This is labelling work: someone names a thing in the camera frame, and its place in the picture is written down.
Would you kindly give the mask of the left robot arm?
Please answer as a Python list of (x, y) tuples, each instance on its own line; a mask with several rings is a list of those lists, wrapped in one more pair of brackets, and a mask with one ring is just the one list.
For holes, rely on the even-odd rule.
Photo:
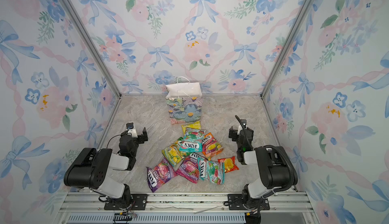
[(134, 203), (127, 184), (119, 183), (107, 175), (110, 170), (131, 171), (136, 163), (139, 145), (149, 140), (147, 130), (138, 134), (133, 123), (126, 124), (120, 134), (119, 151), (106, 147), (100, 150), (84, 148), (64, 175), (64, 184), (79, 189), (88, 188), (105, 197), (105, 203), (127, 209)]

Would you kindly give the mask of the green Fox's lemon bag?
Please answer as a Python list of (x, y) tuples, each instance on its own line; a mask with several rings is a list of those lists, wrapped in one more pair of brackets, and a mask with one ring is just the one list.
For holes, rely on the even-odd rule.
[(173, 167), (179, 165), (179, 163), (186, 157), (186, 155), (180, 151), (182, 139), (182, 137), (178, 138), (172, 145), (162, 150), (162, 154)]

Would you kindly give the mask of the teal mint Fox's bag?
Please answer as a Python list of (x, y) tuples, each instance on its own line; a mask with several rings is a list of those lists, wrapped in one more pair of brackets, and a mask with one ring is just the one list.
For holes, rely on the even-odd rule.
[(225, 181), (225, 166), (222, 162), (208, 161), (198, 158), (199, 179), (208, 180), (216, 185), (223, 185)]
[(205, 131), (195, 128), (186, 128), (183, 140), (180, 143), (179, 150), (182, 152), (202, 152), (202, 141), (205, 136)]

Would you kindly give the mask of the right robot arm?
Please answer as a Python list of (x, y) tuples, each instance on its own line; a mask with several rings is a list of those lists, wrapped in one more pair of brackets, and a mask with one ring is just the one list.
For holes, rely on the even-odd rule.
[(242, 205), (256, 208), (271, 195), (298, 183), (297, 171), (281, 146), (252, 146), (254, 131), (245, 123), (229, 129), (229, 138), (237, 143), (237, 158), (242, 165), (256, 165), (259, 177), (242, 190)]

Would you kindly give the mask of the floral paper gift bag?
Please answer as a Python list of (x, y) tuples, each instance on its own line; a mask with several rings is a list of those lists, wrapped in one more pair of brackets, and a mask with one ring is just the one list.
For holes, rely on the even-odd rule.
[(166, 85), (171, 124), (196, 122), (201, 119), (203, 94), (198, 82), (190, 82), (183, 76), (178, 76), (172, 84)]

